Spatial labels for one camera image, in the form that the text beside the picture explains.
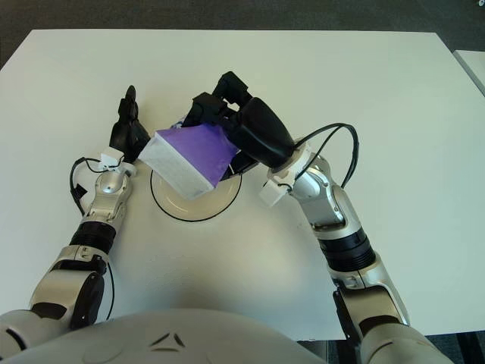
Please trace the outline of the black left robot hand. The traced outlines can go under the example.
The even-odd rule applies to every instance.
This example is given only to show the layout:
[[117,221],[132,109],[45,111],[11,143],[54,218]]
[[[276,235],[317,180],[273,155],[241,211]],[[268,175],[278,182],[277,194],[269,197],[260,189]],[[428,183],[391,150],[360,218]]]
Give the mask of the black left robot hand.
[[140,123],[136,89],[130,85],[118,106],[118,121],[111,130],[109,146],[124,154],[124,161],[133,163],[151,137]]

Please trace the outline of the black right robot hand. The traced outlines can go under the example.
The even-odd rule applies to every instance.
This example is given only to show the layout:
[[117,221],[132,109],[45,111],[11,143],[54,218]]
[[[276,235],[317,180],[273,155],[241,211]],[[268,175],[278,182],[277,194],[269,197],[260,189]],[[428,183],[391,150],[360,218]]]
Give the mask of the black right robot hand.
[[227,139],[239,150],[222,180],[243,174],[261,163],[279,168],[293,155],[295,142],[283,122],[232,71],[221,76],[212,93],[201,93],[183,120],[183,127],[200,124],[222,127]]

